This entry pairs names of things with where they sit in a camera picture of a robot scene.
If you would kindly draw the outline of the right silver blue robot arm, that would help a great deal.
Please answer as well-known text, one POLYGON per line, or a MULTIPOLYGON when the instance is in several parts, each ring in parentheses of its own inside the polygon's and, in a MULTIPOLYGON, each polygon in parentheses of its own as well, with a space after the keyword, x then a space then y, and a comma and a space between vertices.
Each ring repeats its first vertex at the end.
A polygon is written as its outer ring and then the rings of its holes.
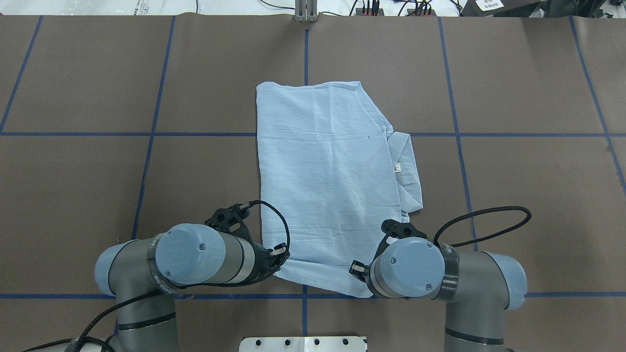
POLYGON ((369 264, 349 272, 378 298, 431 299, 446 304, 446 352, 507 352, 505 312, 528 291, 521 263, 487 251, 435 242, 411 223, 382 222, 384 237, 369 264))

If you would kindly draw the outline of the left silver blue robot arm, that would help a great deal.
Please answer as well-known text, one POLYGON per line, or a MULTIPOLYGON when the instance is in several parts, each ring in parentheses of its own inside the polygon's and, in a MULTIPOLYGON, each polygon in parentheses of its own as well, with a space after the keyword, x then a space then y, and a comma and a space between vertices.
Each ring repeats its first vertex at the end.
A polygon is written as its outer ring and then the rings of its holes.
POLYGON ((116 305, 99 314, 82 332, 78 352, 90 330, 117 314, 114 352, 178 352, 175 294, 199 286, 256 285, 288 260, 291 237, 284 216, 263 200, 217 209, 204 223, 180 223, 150 239, 134 239, 106 249, 97 259, 94 279, 116 305), (245 224, 250 208, 275 212, 286 240, 269 249, 253 240, 245 224))

